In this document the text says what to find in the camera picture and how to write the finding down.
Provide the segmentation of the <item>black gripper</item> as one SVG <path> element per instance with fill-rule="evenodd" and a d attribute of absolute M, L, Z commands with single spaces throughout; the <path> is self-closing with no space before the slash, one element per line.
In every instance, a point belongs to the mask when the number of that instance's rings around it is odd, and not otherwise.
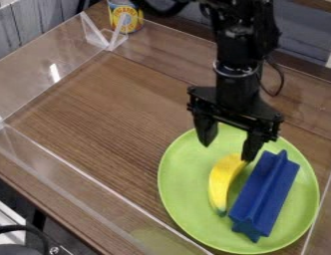
<path fill-rule="evenodd" d="M 209 146 L 217 136 L 217 124 L 225 123 L 247 131 L 242 144 L 241 159 L 251 162 L 262 145 L 277 140 L 282 113 L 272 107 L 259 95 L 258 75 L 243 78 L 215 77 L 214 87 L 191 86 L 187 110 L 198 141 Z"/>

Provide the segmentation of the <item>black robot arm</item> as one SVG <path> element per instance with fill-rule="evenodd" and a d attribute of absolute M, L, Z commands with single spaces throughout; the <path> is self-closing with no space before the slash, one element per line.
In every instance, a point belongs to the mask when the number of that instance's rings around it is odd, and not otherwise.
<path fill-rule="evenodd" d="M 217 125 L 225 123 L 246 131 L 241 159 L 253 161 L 262 145 L 278 138 L 282 113 L 259 95 L 262 66 L 277 48 L 280 31 L 273 0 L 170 0 L 161 10 L 147 0 L 131 0 L 148 13 L 171 17 L 195 2 L 210 19 L 217 47 L 213 87 L 191 86 L 187 110 L 198 140 L 210 145 Z"/>

